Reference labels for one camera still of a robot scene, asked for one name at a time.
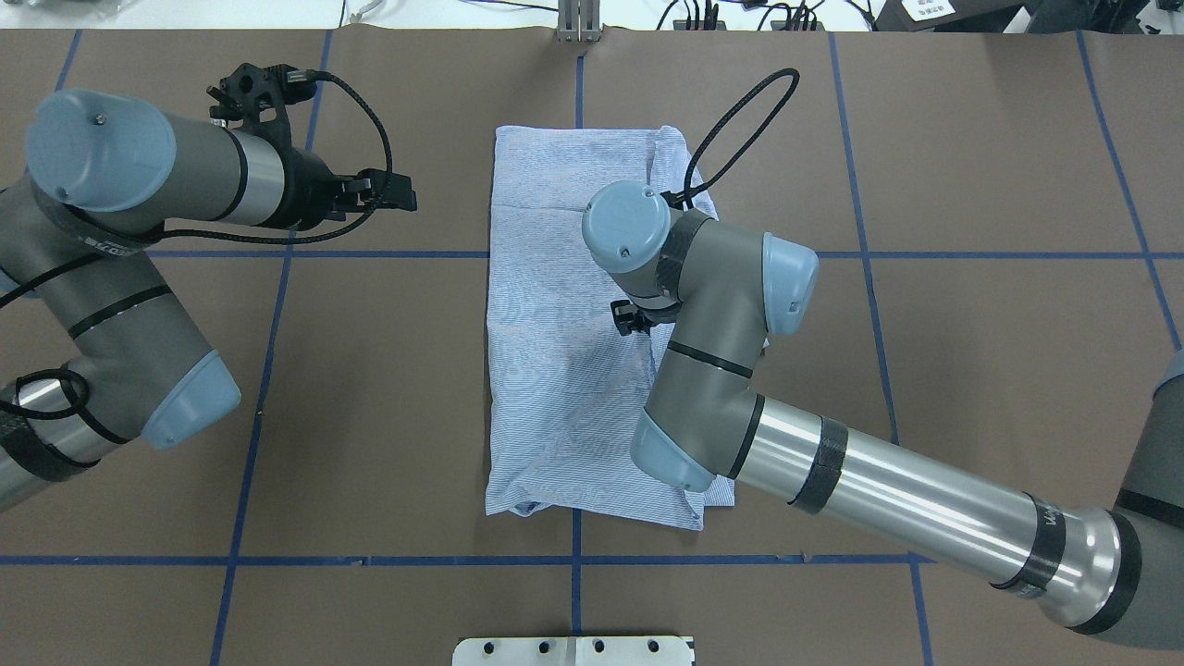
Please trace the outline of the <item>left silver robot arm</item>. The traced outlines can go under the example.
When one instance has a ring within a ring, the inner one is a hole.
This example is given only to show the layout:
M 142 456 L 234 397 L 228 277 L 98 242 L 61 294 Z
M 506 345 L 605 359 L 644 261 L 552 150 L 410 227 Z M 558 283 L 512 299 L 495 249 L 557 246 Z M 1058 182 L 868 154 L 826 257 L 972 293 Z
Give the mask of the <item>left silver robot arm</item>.
M 65 89 L 38 105 L 27 169 L 4 188 L 4 305 L 37 297 L 77 356 L 4 386 L 4 510 L 94 469 L 144 438 L 157 450 L 234 412 L 242 389 L 191 319 L 148 250 L 212 239 L 170 219 L 271 228 L 229 243 L 323 243 L 326 220 L 379 209 L 414 211 L 408 177 L 381 168 L 339 177 L 292 143 L 287 105 L 332 76 L 300 70 L 245 92 L 208 89 L 207 121 L 173 117 L 144 100 Z

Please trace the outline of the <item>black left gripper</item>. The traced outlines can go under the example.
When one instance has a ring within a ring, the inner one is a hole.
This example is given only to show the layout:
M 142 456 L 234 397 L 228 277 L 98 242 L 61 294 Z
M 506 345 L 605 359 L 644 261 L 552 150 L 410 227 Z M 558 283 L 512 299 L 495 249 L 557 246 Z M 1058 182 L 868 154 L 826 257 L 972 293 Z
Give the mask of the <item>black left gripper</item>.
M 377 168 L 343 177 L 321 156 L 296 148 L 284 148 L 278 156 L 284 173 L 277 206 L 279 230 L 305 231 L 324 220 L 343 222 L 346 214 L 363 214 L 367 210 L 418 210 L 410 177 Z

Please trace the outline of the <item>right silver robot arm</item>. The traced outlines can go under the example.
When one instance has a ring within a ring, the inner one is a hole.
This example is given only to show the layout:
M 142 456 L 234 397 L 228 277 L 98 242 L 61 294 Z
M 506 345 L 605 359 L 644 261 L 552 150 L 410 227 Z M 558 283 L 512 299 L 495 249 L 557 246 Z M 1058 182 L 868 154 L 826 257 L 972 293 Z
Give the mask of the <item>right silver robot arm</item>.
M 767 395 L 754 374 L 792 337 L 821 273 L 815 250 L 720 220 L 694 187 L 597 190 L 581 241 L 623 293 L 622 337 L 670 328 L 630 457 L 701 492 L 731 479 L 951 565 L 1054 625 L 1130 648 L 1180 649 L 1180 353 L 1157 383 L 1108 507 L 1066 510 Z

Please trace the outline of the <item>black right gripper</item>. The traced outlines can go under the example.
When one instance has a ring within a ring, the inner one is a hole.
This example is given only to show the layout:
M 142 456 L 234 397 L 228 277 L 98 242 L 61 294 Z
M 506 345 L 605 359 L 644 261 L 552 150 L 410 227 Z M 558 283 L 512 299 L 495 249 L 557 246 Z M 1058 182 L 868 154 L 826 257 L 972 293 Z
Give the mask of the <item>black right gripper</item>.
M 677 300 L 662 308 L 646 308 L 629 299 L 610 303 L 610 316 L 619 337 L 648 335 L 656 326 L 676 322 L 680 312 L 681 301 Z

